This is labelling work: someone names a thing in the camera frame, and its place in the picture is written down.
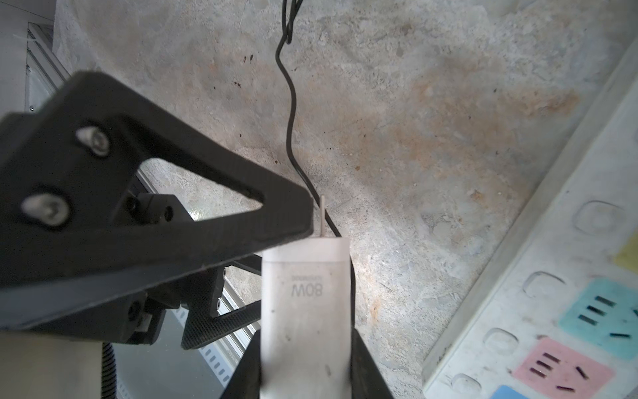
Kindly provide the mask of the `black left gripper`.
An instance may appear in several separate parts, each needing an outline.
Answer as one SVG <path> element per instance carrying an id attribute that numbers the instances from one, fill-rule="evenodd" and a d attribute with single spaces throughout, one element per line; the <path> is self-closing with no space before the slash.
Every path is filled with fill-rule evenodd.
<path id="1" fill-rule="evenodd" d="M 141 188 L 152 159 L 259 207 L 195 221 L 176 196 Z M 261 316 L 260 302 L 219 312 L 220 265 L 306 238 L 312 215 L 301 186 L 115 78 L 80 72 L 40 111 L 1 121 L 1 326 L 30 329 L 110 302 L 103 340 L 151 345 L 166 313 L 183 307 L 181 347 L 204 347 Z"/>

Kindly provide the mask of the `white multicolour power strip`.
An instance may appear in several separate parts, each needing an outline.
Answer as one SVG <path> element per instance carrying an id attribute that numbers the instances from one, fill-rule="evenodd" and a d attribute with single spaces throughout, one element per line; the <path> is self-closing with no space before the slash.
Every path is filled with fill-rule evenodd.
<path id="1" fill-rule="evenodd" d="M 637 395 L 631 45 L 423 367 L 427 398 Z"/>

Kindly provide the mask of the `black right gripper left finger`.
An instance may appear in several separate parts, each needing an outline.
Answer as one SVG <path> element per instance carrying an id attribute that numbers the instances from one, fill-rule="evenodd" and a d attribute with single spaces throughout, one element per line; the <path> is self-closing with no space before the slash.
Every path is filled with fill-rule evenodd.
<path id="1" fill-rule="evenodd" d="M 259 399 L 261 387 L 260 341 L 258 330 L 237 365 L 221 399 Z"/>

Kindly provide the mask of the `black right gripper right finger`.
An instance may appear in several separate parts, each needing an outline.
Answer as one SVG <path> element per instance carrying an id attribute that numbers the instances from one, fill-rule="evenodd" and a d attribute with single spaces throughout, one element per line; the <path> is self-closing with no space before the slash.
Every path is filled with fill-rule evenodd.
<path id="1" fill-rule="evenodd" d="M 393 399 L 362 336 L 352 330 L 351 381 L 353 399 Z"/>

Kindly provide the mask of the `white cube charger black plug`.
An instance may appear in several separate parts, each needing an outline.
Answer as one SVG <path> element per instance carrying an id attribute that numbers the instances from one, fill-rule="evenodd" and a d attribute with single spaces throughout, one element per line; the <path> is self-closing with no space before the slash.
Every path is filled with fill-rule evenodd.
<path id="1" fill-rule="evenodd" d="M 352 396 L 349 259 L 324 232 L 264 251 L 260 397 Z"/>

